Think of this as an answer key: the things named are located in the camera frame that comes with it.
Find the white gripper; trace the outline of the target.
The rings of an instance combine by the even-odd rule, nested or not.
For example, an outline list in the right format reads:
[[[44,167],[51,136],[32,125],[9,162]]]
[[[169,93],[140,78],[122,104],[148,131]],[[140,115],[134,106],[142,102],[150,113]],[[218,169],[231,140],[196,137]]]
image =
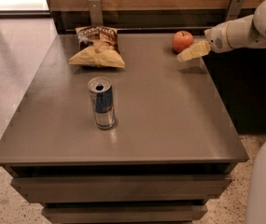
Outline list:
[[[211,50],[215,53],[231,51],[231,46],[227,38],[229,24],[223,22],[215,27],[204,31],[206,40],[193,42],[190,46],[183,46],[177,54],[179,62],[186,62],[207,55]]]

